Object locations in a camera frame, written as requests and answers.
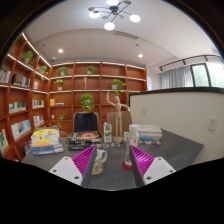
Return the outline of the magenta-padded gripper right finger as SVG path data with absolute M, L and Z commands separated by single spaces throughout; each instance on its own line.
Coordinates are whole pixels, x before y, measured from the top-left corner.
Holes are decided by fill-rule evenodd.
M 176 172 L 164 158 L 152 157 L 134 146 L 130 147 L 129 155 L 137 187 L 143 187 Z

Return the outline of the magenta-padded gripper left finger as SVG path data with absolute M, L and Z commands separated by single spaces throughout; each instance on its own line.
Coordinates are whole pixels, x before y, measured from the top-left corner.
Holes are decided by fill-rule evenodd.
M 96 156 L 97 146 L 92 145 L 74 157 L 63 157 L 49 172 L 76 185 L 87 187 L 90 182 Z

